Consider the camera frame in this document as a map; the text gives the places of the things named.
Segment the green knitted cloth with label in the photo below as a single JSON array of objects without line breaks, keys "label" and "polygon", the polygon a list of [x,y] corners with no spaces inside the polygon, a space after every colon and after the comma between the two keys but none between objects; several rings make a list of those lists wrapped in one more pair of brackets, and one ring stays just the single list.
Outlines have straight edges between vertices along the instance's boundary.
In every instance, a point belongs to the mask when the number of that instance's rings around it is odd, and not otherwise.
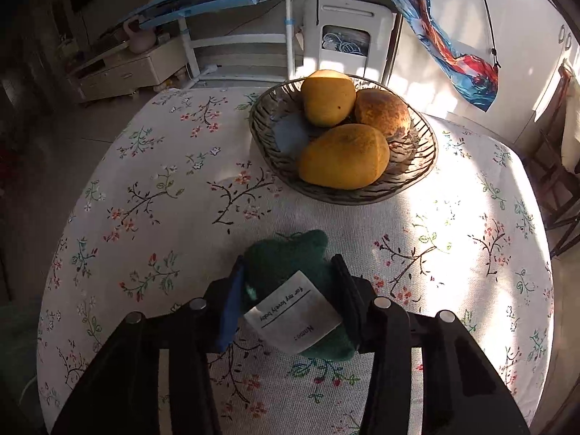
[{"label": "green knitted cloth with label", "polygon": [[288,355],[344,361],[355,344],[339,308],[344,290],[326,260],[325,232],[258,241],[244,253],[243,316],[268,344]]}]

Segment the floral white tablecloth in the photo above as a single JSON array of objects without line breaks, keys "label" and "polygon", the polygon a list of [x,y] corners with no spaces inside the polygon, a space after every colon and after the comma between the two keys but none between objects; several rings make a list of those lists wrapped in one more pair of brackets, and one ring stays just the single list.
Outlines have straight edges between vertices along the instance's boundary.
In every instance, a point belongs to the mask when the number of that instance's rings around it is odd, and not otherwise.
[{"label": "floral white tablecloth", "polygon": [[37,378],[52,426],[121,319],[174,311],[256,241],[319,229],[328,254],[411,312],[454,312],[531,420],[544,389],[554,285],[544,225],[515,152],[430,119],[439,158],[393,198],[342,206],[286,187],[249,128],[253,88],[171,90],[116,138],[49,270]]}]

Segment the yellow mango front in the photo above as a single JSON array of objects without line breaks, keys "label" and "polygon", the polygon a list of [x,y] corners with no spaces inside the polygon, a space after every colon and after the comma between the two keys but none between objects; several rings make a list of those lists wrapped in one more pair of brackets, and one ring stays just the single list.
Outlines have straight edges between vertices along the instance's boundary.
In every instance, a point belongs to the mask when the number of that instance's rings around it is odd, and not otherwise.
[{"label": "yellow mango front", "polygon": [[377,181],[389,159],[388,143],[379,130],[347,124],[328,130],[303,149],[298,174],[312,185],[353,191]]}]

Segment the yellow mango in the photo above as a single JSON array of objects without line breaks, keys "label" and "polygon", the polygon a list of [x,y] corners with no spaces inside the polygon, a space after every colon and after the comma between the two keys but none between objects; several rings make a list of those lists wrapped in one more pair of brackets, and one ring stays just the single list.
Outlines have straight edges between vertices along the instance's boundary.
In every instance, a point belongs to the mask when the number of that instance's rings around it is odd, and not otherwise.
[{"label": "yellow mango", "polygon": [[312,185],[353,191],[377,181],[389,159],[388,143],[379,130],[347,124],[328,130],[303,149],[298,174]]},{"label": "yellow mango", "polygon": [[353,80],[333,70],[318,70],[302,82],[307,119],[318,127],[332,128],[350,114],[356,100]]}]

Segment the brown spotted mango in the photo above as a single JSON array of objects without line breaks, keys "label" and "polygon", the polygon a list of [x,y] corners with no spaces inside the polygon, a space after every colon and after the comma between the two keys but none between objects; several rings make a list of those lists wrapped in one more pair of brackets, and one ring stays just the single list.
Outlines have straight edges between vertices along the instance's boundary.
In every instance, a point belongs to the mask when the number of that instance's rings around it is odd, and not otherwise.
[{"label": "brown spotted mango", "polygon": [[409,109],[397,95],[378,88],[358,90],[355,119],[382,132],[388,141],[405,137],[411,128]]}]

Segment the yellow mango back left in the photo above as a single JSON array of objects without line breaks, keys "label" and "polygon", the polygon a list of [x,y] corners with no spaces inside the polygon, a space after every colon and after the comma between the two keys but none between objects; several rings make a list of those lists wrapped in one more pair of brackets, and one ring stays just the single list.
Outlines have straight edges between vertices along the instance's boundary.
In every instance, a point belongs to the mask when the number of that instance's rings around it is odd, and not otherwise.
[{"label": "yellow mango back left", "polygon": [[307,119],[318,127],[332,128],[350,114],[356,100],[353,80],[333,70],[318,70],[302,82]]}]

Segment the wooden chair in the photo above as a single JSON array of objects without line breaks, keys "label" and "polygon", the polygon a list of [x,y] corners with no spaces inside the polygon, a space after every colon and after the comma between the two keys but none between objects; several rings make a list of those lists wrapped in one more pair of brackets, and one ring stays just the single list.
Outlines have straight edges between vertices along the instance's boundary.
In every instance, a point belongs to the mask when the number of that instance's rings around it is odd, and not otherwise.
[{"label": "wooden chair", "polygon": [[544,228],[547,231],[565,228],[550,251],[551,258],[579,244],[579,213],[564,217],[579,203],[579,180],[574,179],[562,163],[566,97],[573,79],[573,71],[566,60],[558,67],[558,76],[555,94],[544,111],[548,120],[539,129],[539,139],[527,158],[528,167],[541,170],[541,175],[535,180],[535,194],[543,211]]}]

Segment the colourful blue red bag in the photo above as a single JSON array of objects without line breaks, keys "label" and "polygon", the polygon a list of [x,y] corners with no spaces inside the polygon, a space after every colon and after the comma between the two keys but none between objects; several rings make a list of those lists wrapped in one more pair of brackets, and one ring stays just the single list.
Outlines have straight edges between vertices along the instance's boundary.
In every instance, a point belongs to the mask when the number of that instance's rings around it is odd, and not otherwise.
[{"label": "colourful blue red bag", "polygon": [[488,111],[497,98],[500,84],[497,46],[490,48],[492,62],[476,54],[463,53],[432,16],[431,0],[390,1],[455,90],[471,105]]}]

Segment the white tv cabinet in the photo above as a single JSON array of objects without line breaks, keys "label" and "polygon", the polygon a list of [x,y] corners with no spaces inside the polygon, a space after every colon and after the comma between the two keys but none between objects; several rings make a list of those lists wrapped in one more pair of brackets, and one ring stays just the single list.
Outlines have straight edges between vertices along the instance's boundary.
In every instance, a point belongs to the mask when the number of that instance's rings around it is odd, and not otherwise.
[{"label": "white tv cabinet", "polygon": [[74,69],[68,76],[77,102],[129,95],[140,88],[158,87],[180,70],[187,57],[179,38],[133,54],[124,42]]}]

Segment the pink kettlebell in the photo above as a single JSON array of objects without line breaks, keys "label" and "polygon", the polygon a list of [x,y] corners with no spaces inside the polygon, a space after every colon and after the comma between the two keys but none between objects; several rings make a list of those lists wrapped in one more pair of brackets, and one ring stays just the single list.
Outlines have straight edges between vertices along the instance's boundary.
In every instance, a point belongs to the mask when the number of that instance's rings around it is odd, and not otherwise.
[{"label": "pink kettlebell", "polygon": [[156,35],[152,29],[131,30],[130,23],[138,22],[138,16],[123,22],[123,29],[129,36],[129,49],[133,54],[142,54],[150,50],[156,43]]}]

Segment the white plastic chair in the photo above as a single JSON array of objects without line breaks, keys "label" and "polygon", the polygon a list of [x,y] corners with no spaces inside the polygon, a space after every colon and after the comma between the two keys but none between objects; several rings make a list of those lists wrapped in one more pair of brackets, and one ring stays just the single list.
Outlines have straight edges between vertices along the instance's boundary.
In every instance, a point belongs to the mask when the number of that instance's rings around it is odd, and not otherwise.
[{"label": "white plastic chair", "polygon": [[306,0],[303,62],[296,77],[318,70],[384,77],[394,27],[391,9],[362,0]]}]

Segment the blue adjustable study desk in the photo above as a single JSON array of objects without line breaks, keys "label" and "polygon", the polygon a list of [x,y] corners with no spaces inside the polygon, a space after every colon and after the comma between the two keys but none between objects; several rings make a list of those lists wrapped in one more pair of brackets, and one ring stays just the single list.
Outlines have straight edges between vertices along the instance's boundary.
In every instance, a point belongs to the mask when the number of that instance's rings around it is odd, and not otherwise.
[{"label": "blue adjustable study desk", "polygon": [[194,86],[199,80],[210,80],[211,74],[217,65],[207,69],[200,69],[195,50],[201,47],[236,44],[283,44],[286,49],[285,80],[295,78],[294,36],[295,22],[293,20],[293,0],[284,0],[285,33],[244,33],[230,34],[192,40],[187,19],[203,14],[218,13],[235,8],[257,6],[270,0],[150,0],[142,7],[131,12],[124,22],[138,21],[141,29],[154,29],[157,26],[176,22],[180,29],[182,46],[185,50],[189,70],[190,85]]}]

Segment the white wall cabinet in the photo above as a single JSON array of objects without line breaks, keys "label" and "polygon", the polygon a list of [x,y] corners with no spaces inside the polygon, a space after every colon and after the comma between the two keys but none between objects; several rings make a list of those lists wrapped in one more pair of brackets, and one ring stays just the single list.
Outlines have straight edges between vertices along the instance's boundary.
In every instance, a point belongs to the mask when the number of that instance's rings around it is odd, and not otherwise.
[{"label": "white wall cabinet", "polygon": [[431,0],[431,13],[460,53],[500,62],[496,100],[488,111],[468,103],[407,24],[389,88],[423,112],[467,118],[514,144],[546,110],[574,50],[565,19],[551,0]]}]

